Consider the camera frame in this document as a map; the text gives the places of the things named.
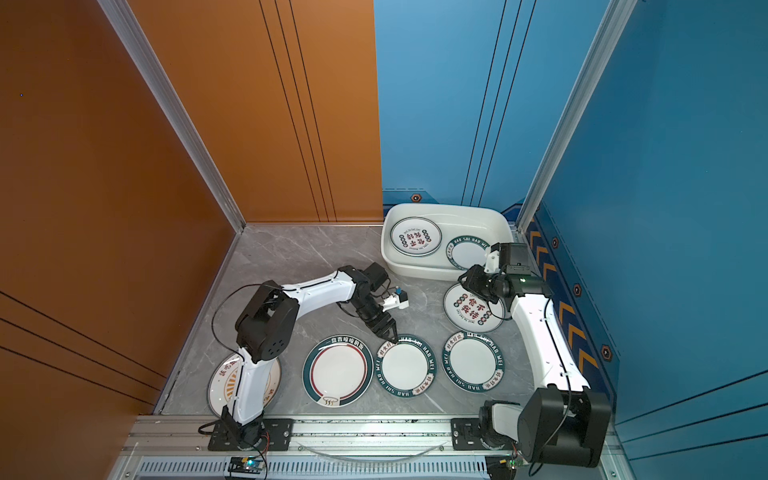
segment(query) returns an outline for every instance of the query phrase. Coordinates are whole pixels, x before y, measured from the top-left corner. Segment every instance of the orange chevron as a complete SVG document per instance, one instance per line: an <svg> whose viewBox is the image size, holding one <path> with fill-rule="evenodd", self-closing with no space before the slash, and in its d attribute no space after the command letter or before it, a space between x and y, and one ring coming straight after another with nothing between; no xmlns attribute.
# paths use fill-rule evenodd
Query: orange chevron
<svg viewBox="0 0 768 480"><path fill-rule="evenodd" d="M576 315L576 312L574 311L573 307L568 305L567 303L560 302L560 316L558 317L560 319L560 324L563 324L563 310L567 310L574 315Z"/></svg>
<svg viewBox="0 0 768 480"><path fill-rule="evenodd" d="M586 353L584 350L582 350L582 349L579 349L579 351L578 351L578 371L579 371L579 372L581 372L581 373L584 373L584 360L585 360L585 359L586 359L586 360L587 360L589 363L591 363L592 365L594 365L594 367L595 367L596 369L597 369L597 368L600 368L600 367L598 367L598 362L597 362L597 360L593 359L593 358L592 358L592 357L589 355L589 353Z"/></svg>
<svg viewBox="0 0 768 480"><path fill-rule="evenodd" d="M553 272L557 272L558 269L554 268L554 265L551 263L545 263L544 264L544 280L547 279L547 270L552 270Z"/></svg>
<svg viewBox="0 0 768 480"><path fill-rule="evenodd" d="M580 329L573 326L573 324L568 325L568 345L571 346L571 348L574 348L574 333L576 335L579 335L583 339L587 339L586 336L584 336L584 332L582 332Z"/></svg>
<svg viewBox="0 0 768 480"><path fill-rule="evenodd" d="M533 247L533 237L541 238L541 233L539 233L539 232L531 232L531 247Z"/></svg>
<svg viewBox="0 0 768 480"><path fill-rule="evenodd" d="M549 253L549 250L544 247L536 247L536 265L538 265L539 257L542 253Z"/></svg>

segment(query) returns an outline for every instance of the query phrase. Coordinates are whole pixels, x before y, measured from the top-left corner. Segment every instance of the orange wall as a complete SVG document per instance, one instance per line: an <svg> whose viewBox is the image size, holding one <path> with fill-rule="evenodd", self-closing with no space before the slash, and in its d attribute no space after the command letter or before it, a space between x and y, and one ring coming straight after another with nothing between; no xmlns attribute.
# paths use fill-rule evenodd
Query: orange wall
<svg viewBox="0 0 768 480"><path fill-rule="evenodd" d="M96 1L0 18L0 477L103 478L233 231Z"/></svg>
<svg viewBox="0 0 768 480"><path fill-rule="evenodd" d="M130 0L247 221L381 220L372 0Z"/></svg>

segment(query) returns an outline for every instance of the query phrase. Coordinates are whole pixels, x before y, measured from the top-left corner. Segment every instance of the blue wall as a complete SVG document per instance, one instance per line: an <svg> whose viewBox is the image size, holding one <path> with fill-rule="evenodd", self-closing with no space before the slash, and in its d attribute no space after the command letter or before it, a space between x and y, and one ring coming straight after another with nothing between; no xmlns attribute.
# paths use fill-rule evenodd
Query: blue wall
<svg viewBox="0 0 768 480"><path fill-rule="evenodd" d="M765 449L698 447L768 435L767 25L757 0L639 1L545 195L621 359L638 478Z"/></svg>
<svg viewBox="0 0 768 480"><path fill-rule="evenodd" d="M524 197L607 4L376 0L385 199L504 210Z"/></svg>

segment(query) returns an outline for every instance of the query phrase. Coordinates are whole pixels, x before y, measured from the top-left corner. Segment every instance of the plate rim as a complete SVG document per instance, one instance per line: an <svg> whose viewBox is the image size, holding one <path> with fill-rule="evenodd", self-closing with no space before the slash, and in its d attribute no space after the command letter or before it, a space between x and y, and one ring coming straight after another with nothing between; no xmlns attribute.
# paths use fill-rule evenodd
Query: plate rim
<svg viewBox="0 0 768 480"><path fill-rule="evenodd" d="M453 372L453 368L451 367L451 352L447 351L445 349L445 346L448 345L448 342L451 341L451 339L461 333L464 338L459 340L458 342L461 342L463 340L467 339L474 339L479 341L480 343L484 344L488 349L491 350L491 353L494 354L494 357L496 357L496 370L494 370L494 373L501 370L502 374L499 377L496 384L494 384L491 388L486 389L483 386L483 383L469 383L465 380L459 378L458 375L456 375L455 372ZM460 389L471 392L471 393L485 393L489 392L490 390L493 390L496 388L504 378L504 373L506 372L506 366L504 362L504 355L502 354L501 349L498 348L498 345L496 345L496 342L494 342L489 336L483 335L482 333L473 333L473 332L467 332L466 330L459 330L458 332L452 334L448 339L445 341L442 347L442 368L445 370L445 374L448 375L448 378L451 379L451 381L454 383L454 385L458 386ZM486 380L484 383L487 383L488 381L492 380L493 377Z"/></svg>
<svg viewBox="0 0 768 480"><path fill-rule="evenodd" d="M218 417L218 418L221 418L221 414L220 414L220 413L218 413L218 412L216 411L216 409L214 408L214 406L210 404L210 388L211 388L211 384L212 384L212 383L213 383L213 381L214 381L214 377L215 377L215 376L216 376L216 374L219 372L219 369L220 369L220 368L221 368L221 367L222 367L222 366L223 366L225 363L229 362L229 361L230 361L230 359L231 359L232 357L234 357L234 356L239 356L239 357L240 357L240 360L239 360L239 361L240 361L240 362L242 362L242 361L243 361L243 357L242 357L242 356L241 356L239 353L235 352L235 353L232 353L232 354L230 354L230 355L229 355L227 358L225 358L224 360L222 360L222 361L219 363L219 366L218 366L218 367L216 367L216 369L214 370L214 372L213 372L213 373L210 375L210 378L208 379L208 392L207 392L207 395L206 395L206 399L207 399L207 401L208 401L208 409L210 409L210 410L211 410L211 412L213 412L213 413L214 413L214 415L215 415L216 417ZM277 380L277 386L275 387L275 394L274 394L274 395L272 395L272 398L269 400L269 402L267 402L267 403L266 403L266 404L263 406L264 408L266 408L266 407L267 407L267 406L268 406L270 403L272 403L272 401L273 401L273 400L275 399L275 397L277 396L277 391L280 389L280 386L283 384L283 364L282 364L282 363L280 363L280 359L279 359L279 358L275 357L275 360L276 360L276 362L275 362L275 363L277 363L277 366L280 368L280 377L279 377L279 378L278 378L278 380Z"/></svg>
<svg viewBox="0 0 768 480"><path fill-rule="evenodd" d="M483 247L483 250L491 246L490 243L486 242L485 240L483 240L480 237L475 237L474 235L459 235L458 237L452 239L450 242L448 242L445 245L445 256L448 258L448 261L451 262L451 265L455 266L459 270L468 270L468 269L464 268L463 266L461 266L458 263L456 263L455 261L453 261L453 255L451 255L451 253L448 252L448 249L451 248L451 247L456 247L456 245L458 245L459 243L472 242L471 240L464 240L464 241L461 241L461 242L453 243L456 240L458 240L459 238L467 238L467 237L468 238L475 238L477 240L480 240L485 245L485 247Z"/></svg>
<svg viewBox="0 0 768 480"><path fill-rule="evenodd" d="M348 340L341 340L344 338L356 340L359 343L359 346L355 345L354 343L351 343ZM328 346L331 346L334 343L345 343L347 345L355 346L357 349L360 350L360 352L362 353L362 357L366 362L366 374L362 379L362 386L360 386L355 392L353 392L350 396L346 397L345 399L337 399L338 405L331 405L327 401L323 402L323 397L318 395L315 389L311 387L312 382L311 382L310 372L312 370L312 365L314 364L315 359L319 356L320 352L322 351L320 350L320 346L331 339L336 339L336 341L331 342ZM327 407L327 408L331 408L331 409L337 409L339 407L343 407L345 405L349 405L352 402L355 402L358 398L362 396L363 393L365 393L368 390L368 387L371 385L372 379L373 379L373 356L371 355L371 351L365 342L363 342L361 339L352 335L343 335L343 334L331 335L323 340L320 340L307 354L306 359L304 360L304 366L302 367L302 383L304 385L304 391L306 392L306 394L316 404Z"/></svg>
<svg viewBox="0 0 768 480"><path fill-rule="evenodd" d="M398 225L400 225L402 222L404 222L406 220L411 220L411 219L414 219L414 218L418 218L419 220L426 220L426 221L430 222L432 225L435 226L437 231L440 233L440 241L437 243L437 247L435 247L435 249L433 251L431 251L429 253L406 253L406 252L400 250L397 247L397 243L395 243L395 241L392 239L392 232L395 231L395 228ZM402 219L398 220L397 223L392 225L392 228L389 229L389 242L392 244L393 247L395 247L395 250L397 250L398 252L400 252L403 255L406 255L408 257L429 257L434 252L440 250L440 245L442 244L442 230L440 229L440 227L438 226L437 223L431 221L429 218L424 218L424 217L406 217L406 218L402 218Z"/></svg>
<svg viewBox="0 0 768 480"><path fill-rule="evenodd" d="M464 326L456 325L456 322L454 322L453 319L451 318L451 316L448 314L448 309L445 308L445 299L448 298L448 293L451 290L455 289L457 286L460 286L461 288L464 288L464 286L461 284L461 282L458 282L458 283L455 283L454 285L451 285L445 291L445 294L442 296L442 311L445 313L445 316L448 317L448 320L453 324L453 326L455 326L456 328L461 329L462 331L469 332L469 330L467 330ZM488 310L490 310L491 306L488 304L488 302L485 302L485 304L488 305ZM495 326L494 328L488 330L487 332L471 332L471 333L476 333L478 335L482 335L484 333L494 332L494 331L496 331L496 329L498 329L500 326L502 326L504 324L504 322L506 322L508 320L508 318L507 318L508 312L507 312L507 306L504 304L504 302L501 302L501 304L502 304L502 316L504 318L501 319L501 321L498 323L497 326Z"/></svg>
<svg viewBox="0 0 768 480"><path fill-rule="evenodd" d="M429 390L429 387L431 387L435 383L435 377L437 377L437 358L435 357L435 352L434 352L434 350L432 350L432 347L429 346L429 344L423 338L421 338L419 336L416 336L416 335L412 335L410 333L401 333L401 334L399 334L397 336L398 343L402 342L403 340L407 340L407 339L414 339L414 340L417 340L417 341L421 342L422 345L424 347L426 347L426 349L429 351L429 354L432 355L432 362L430 363L429 362L429 356L427 355L427 352L424 351L423 347L420 347L420 346L416 345L414 342L407 342L409 345L413 345L416 348L418 348L419 351L422 353L422 355L424 355L424 357L427 360L427 374L426 374L426 376L424 378L426 379L427 376L429 376L430 373L432 374L432 381L421 392L413 393L414 389L410 389L410 390L398 389L398 388L392 386L392 384L387 382L386 378L384 378L384 371L382 370L382 362L384 361L384 357L383 356L382 357L379 356L379 351L382 349L382 347L384 347L384 345L386 345L387 343L392 343L392 342L386 341L386 342L382 343L381 346L376 350L376 358L373 360L373 368L376 371L376 379L379 381L379 384L384 388L385 391L387 391L387 393L389 393L390 395L394 395L394 396L396 396L398 398L401 398L401 399L407 399L407 398L411 398L411 397L415 397L415 396L419 396L419 395L423 394L424 392ZM384 353L384 356L386 356L387 353L389 353L389 350L387 350Z"/></svg>

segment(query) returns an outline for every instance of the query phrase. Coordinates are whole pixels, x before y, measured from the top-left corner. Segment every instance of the plate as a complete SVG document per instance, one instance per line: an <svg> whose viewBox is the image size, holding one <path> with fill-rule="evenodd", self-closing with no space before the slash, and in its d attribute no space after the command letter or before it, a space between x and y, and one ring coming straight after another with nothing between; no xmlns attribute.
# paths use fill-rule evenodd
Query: plate
<svg viewBox="0 0 768 480"><path fill-rule="evenodd" d="M373 371L384 390L408 398L421 395L435 380L437 362L427 342L415 335L398 335L376 352Z"/></svg>
<svg viewBox="0 0 768 480"><path fill-rule="evenodd" d="M492 303L489 308L488 302L467 291L460 283L445 292L442 306L454 325L472 333L491 332L507 316L507 308L502 301Z"/></svg>
<svg viewBox="0 0 768 480"><path fill-rule="evenodd" d="M482 238L462 235L448 242L445 255L459 270L469 270L473 265L485 265L485 249L490 247Z"/></svg>
<svg viewBox="0 0 768 480"><path fill-rule="evenodd" d="M408 217L395 223L389 231L395 248L409 257L426 257L440 247L442 232L434 222L421 217Z"/></svg>
<svg viewBox="0 0 768 480"><path fill-rule="evenodd" d="M208 406L214 411L216 416L221 416L221 410L229 402L235 393L237 376L240 374L240 366L243 359L239 354L233 353L224 360L219 368L210 377L208 384ZM266 381L266 390L264 391L264 406L272 402L280 386L280 377L283 369L280 367L280 361L275 359L270 369L270 376Z"/></svg>
<svg viewBox="0 0 768 480"><path fill-rule="evenodd" d="M373 377L373 358L361 340L348 335L328 337L304 362L304 389L322 406L348 405L365 393Z"/></svg>
<svg viewBox="0 0 768 480"><path fill-rule="evenodd" d="M481 333L457 332L442 349L445 373L459 388L483 393L504 375L504 357L493 340Z"/></svg>

